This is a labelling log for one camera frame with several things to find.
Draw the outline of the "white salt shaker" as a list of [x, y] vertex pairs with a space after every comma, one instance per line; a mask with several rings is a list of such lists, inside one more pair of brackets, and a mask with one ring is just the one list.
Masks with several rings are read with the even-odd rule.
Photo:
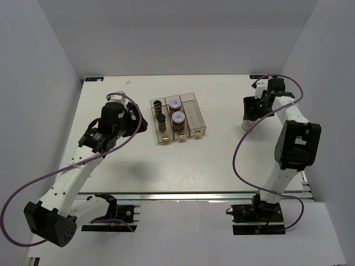
[[254, 126], [255, 123], [256, 123], [255, 121], [243, 120], [241, 122], [241, 128], [244, 131], [248, 131], [250, 128], [252, 128]]

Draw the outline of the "small black-cap spice bottle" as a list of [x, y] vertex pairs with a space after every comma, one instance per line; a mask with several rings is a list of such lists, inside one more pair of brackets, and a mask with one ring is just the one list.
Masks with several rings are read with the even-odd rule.
[[160, 113], [156, 116], [157, 122], [158, 122], [158, 130], [160, 132], [165, 132], [166, 131], [166, 117], [163, 113]]

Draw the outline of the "brown jar white lid front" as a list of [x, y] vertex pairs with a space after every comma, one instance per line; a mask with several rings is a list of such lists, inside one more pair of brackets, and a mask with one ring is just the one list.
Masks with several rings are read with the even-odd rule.
[[172, 128], [175, 132], [185, 130], [185, 114], [182, 111], [176, 111], [171, 116]]

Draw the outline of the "brown jar white lid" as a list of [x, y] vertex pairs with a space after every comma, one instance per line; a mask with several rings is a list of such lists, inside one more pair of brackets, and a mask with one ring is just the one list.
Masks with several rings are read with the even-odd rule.
[[171, 116], [172, 128], [175, 132], [185, 130], [185, 114], [182, 111], [176, 111]]
[[169, 114], [172, 115], [174, 112], [180, 111], [181, 107], [181, 100], [179, 98], [172, 98], [169, 101]]

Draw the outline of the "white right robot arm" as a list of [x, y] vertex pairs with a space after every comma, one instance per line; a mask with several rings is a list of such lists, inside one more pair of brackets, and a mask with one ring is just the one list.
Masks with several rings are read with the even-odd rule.
[[252, 199], [251, 216], [263, 221], [278, 211], [281, 195], [292, 179], [313, 165], [321, 135], [320, 124], [311, 123], [296, 105], [284, 79], [273, 76], [267, 86], [256, 88], [254, 96], [244, 98], [241, 127], [249, 130], [265, 115], [276, 115], [282, 130], [275, 145], [275, 165], [266, 183]]

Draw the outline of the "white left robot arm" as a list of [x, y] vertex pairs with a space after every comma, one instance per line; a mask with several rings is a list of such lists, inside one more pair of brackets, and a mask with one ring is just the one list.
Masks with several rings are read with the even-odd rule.
[[70, 168], [58, 174], [54, 185], [37, 203], [28, 202], [25, 206], [24, 215], [31, 232], [64, 247], [81, 226], [120, 218], [117, 200], [108, 193], [97, 193], [76, 207], [73, 202], [117, 140], [144, 132], [147, 126], [135, 104], [106, 103], [100, 118], [91, 122], [79, 140]]

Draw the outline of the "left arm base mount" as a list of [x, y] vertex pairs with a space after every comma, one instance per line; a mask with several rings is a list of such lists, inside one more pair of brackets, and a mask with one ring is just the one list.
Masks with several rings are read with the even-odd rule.
[[135, 232], [140, 219], [140, 205], [137, 203], [122, 203], [113, 195], [97, 193], [94, 197], [89, 196], [87, 200], [101, 199], [107, 205], [105, 214], [94, 218], [82, 226], [82, 232]]

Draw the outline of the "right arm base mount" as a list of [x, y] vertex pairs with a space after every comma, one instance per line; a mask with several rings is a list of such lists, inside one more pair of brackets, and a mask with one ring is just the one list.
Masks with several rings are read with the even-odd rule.
[[234, 204], [225, 213], [232, 218], [232, 230], [235, 236], [286, 234], [279, 204], [273, 211], [255, 208], [251, 204]]

